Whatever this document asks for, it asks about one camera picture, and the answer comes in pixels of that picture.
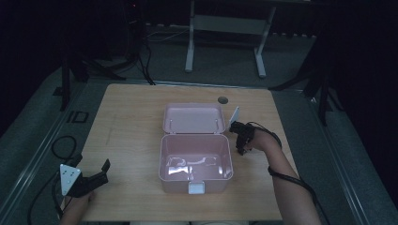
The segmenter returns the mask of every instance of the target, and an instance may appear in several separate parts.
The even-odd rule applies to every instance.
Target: black tripod
[[[335,48],[332,45],[332,36],[327,31],[322,31],[310,49],[298,74],[290,81],[270,87],[268,90],[282,91],[285,88],[309,79],[303,93],[307,98],[313,98],[320,91],[318,117],[326,125],[326,110],[328,108],[329,82],[335,64]]]
[[[83,53],[73,50],[65,40],[62,54],[62,86],[58,87],[55,91],[56,95],[62,96],[61,111],[67,108],[70,101],[70,72],[73,72],[78,82],[87,82],[88,80],[88,74],[84,64],[89,65],[91,68],[110,79],[126,80],[126,78],[114,74],[110,69],[103,67]]]

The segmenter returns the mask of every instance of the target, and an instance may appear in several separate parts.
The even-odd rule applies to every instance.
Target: hand
[[[274,151],[275,149],[281,149],[278,142],[274,137],[272,137],[272,135],[259,129],[254,131],[253,139],[244,146],[244,149],[246,150],[252,148],[258,149],[265,153]]]
[[[88,208],[88,203],[94,199],[94,192],[84,195],[80,198],[65,197],[64,216],[61,218],[61,225],[76,225],[82,220],[85,211]]]

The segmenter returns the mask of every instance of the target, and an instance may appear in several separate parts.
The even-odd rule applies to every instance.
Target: dark background
[[[331,86],[397,204],[398,4],[353,2],[356,5],[337,8],[322,4],[279,4],[271,32],[286,33],[289,37],[312,36],[325,29],[322,35],[328,45],[315,57],[333,52]],[[2,135],[42,81],[61,66],[63,43],[92,58],[107,59],[111,50],[107,34],[101,31],[108,22],[107,15],[96,13],[103,12],[103,6],[95,5],[95,1],[4,0],[0,4]],[[189,1],[148,0],[141,5],[144,21],[152,25],[188,24]],[[205,2],[198,4],[198,10],[242,17],[250,11],[251,16],[264,16],[262,8],[253,11],[231,3],[214,10]]]

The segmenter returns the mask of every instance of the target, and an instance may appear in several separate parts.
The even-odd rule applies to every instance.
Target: metal stand
[[[305,97],[313,98],[318,90],[321,90],[318,117],[324,126],[327,125],[326,110],[328,107],[329,80],[335,62],[335,52],[330,44],[331,38],[332,37],[325,35],[325,31],[321,32],[301,65],[296,77],[268,89],[272,91],[282,91],[295,83],[309,79],[303,93]]]
[[[218,32],[230,32],[250,35],[261,35],[261,42],[254,48],[254,57],[257,64],[258,76],[266,77],[263,57],[261,55],[267,40],[269,28],[275,14],[276,7],[272,7],[266,20],[240,19],[229,17],[216,17],[207,15],[195,15],[194,0],[191,0],[191,18],[190,18],[190,42],[188,45],[187,61],[185,71],[192,72],[194,42],[194,30],[207,30]]]
[[[70,71],[72,70],[74,76],[79,82],[86,82],[88,74],[85,70],[85,62],[87,65],[99,71],[101,74],[113,80],[126,80],[114,74],[110,69],[103,67],[95,60],[88,58],[86,55],[72,51],[67,44],[64,44],[64,54],[62,58],[62,86],[56,88],[55,95],[62,96],[62,105],[60,111],[64,111],[70,101]]]

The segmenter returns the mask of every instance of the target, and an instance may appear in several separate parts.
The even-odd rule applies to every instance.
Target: gray floor
[[[196,83],[257,88],[267,88],[294,77],[314,43],[313,38],[306,37],[269,37],[263,53],[268,76],[260,79],[253,49],[246,44],[225,45],[221,44],[222,40],[199,34],[193,72],[186,73],[186,33],[173,38],[157,34],[150,39],[149,72],[157,84]],[[144,60],[148,57],[145,49],[142,56]],[[138,67],[119,74],[128,78],[123,83],[146,84]],[[1,224],[26,224],[33,198],[62,163],[51,153],[51,144],[56,138],[72,135],[77,141],[76,152],[82,151],[109,83],[115,81],[95,76],[88,83],[73,82],[72,102],[65,112],[60,112],[61,99],[53,96],[55,87],[60,85],[60,71],[57,70],[32,96],[0,140],[0,173],[3,177],[0,187]],[[298,171],[316,191],[331,224],[397,224],[397,210],[349,118],[344,112],[334,110],[327,113],[328,126],[321,126],[316,117],[316,102],[299,91],[304,85],[305,82],[298,83],[288,90],[273,92],[273,96]],[[89,113],[87,122],[67,123],[72,111]],[[63,156],[67,155],[72,142],[61,140],[55,149]],[[51,185],[39,195],[33,207],[32,221],[33,224],[57,224]],[[258,224],[282,222],[261,221]]]

